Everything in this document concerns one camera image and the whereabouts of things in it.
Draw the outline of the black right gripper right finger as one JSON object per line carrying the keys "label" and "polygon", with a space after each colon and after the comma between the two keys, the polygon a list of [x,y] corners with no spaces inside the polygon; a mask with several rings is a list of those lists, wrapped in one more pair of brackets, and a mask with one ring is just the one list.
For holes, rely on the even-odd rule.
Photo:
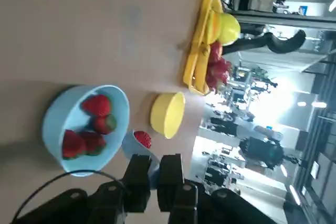
{"label": "black right gripper right finger", "polygon": [[209,195],[203,184],[185,179],[180,154],[162,157],[156,190],[159,209],[170,214],[168,223],[275,223],[229,189]]}

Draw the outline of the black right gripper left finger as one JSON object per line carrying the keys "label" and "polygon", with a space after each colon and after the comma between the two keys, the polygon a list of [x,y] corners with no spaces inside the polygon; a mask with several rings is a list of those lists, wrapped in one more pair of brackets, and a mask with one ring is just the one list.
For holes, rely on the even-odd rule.
{"label": "black right gripper left finger", "polygon": [[101,184],[93,194],[72,188],[21,216],[21,211],[39,192],[69,173],[58,175],[36,189],[20,205],[12,223],[125,223],[128,213],[146,209],[150,196],[150,165],[149,156],[134,154],[122,179],[94,171],[110,181]]}

